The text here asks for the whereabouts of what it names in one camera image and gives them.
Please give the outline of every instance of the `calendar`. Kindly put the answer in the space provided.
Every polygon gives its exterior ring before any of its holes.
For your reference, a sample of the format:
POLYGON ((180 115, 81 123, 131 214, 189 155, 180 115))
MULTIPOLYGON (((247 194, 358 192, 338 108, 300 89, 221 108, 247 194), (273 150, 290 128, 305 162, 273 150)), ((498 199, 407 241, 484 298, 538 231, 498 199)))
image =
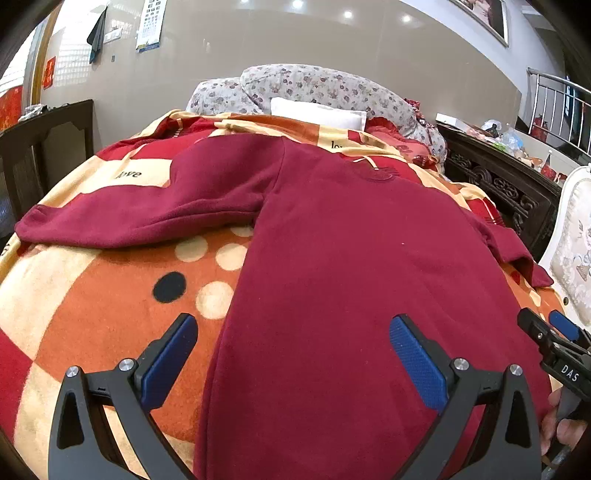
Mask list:
POLYGON ((145 0, 142 18, 139 22, 137 52, 151 50, 160 46, 160 32, 164 19, 166 0, 145 0))

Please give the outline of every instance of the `patterned blanket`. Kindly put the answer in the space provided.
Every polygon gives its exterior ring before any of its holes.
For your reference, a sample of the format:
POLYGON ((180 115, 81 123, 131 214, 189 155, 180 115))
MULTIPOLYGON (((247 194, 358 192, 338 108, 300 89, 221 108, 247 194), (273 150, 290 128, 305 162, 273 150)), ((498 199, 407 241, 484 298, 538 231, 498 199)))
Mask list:
MULTIPOLYGON (((40 203, 62 207, 113 185, 166 188, 176 154, 206 137, 243 132, 285 136, 373 166, 379 157, 380 165, 390 161, 409 178, 445 192, 460 207, 488 222, 501 222, 494 204, 474 185, 451 183, 413 165, 386 141, 367 133, 273 116, 199 117, 179 111, 98 152, 40 203)), ((51 419, 66 368, 111 369, 122 358, 137 356, 180 312, 187 312, 197 318, 199 341, 166 403, 152 415, 192 468, 207 368, 252 228, 225 226, 189 238, 152 232, 134 241, 92 231, 79 232, 79 240, 71 241, 60 231, 45 231, 51 244, 41 244, 35 239, 39 229, 34 220, 25 217, 17 229, 28 241, 14 235, 0 257, 0 426, 31 469, 46 479, 51 419), (149 244, 150 238, 164 242, 149 244)), ((437 239, 433 245, 437 248, 437 239)), ((532 272, 509 263, 500 263, 499 269, 522 307, 544 318, 551 310, 561 310, 554 290, 531 287, 526 278, 531 280, 532 272)), ((106 414, 130 469, 145 475, 117 415, 110 409, 106 414)))

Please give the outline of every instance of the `floral fabric cover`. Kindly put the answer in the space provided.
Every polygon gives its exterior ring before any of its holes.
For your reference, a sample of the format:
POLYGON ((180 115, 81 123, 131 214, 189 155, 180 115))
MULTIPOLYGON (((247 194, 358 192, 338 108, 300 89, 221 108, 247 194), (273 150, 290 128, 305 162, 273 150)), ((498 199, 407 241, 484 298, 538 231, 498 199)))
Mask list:
POLYGON ((311 65, 260 65, 247 68, 240 78, 206 80, 197 85, 187 111, 199 115, 270 115, 271 99, 277 96, 343 110, 363 110, 368 119, 386 117, 404 137, 428 146, 441 164, 446 158, 446 143, 437 128, 421 125, 413 107, 394 92, 357 75, 311 65))
POLYGON ((567 207, 564 228, 550 263, 579 319, 591 326, 591 180, 578 182, 567 207))

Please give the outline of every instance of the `white chair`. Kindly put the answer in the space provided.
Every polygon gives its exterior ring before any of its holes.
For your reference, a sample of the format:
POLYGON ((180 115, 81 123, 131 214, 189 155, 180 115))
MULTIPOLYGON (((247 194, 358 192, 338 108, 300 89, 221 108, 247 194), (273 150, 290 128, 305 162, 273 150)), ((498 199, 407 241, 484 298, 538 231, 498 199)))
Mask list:
POLYGON ((554 232, 540 260, 566 316, 591 331, 591 164, 564 182, 554 232))

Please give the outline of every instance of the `white pillow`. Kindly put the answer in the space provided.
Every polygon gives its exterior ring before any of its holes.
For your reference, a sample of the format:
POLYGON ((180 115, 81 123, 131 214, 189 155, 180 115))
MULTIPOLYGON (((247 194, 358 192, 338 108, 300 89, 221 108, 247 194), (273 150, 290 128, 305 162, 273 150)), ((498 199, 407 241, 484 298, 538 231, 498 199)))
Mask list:
POLYGON ((365 130, 365 121, 367 120, 366 112, 339 110, 319 103, 296 102, 281 97, 271 99, 271 115, 359 131, 365 130))

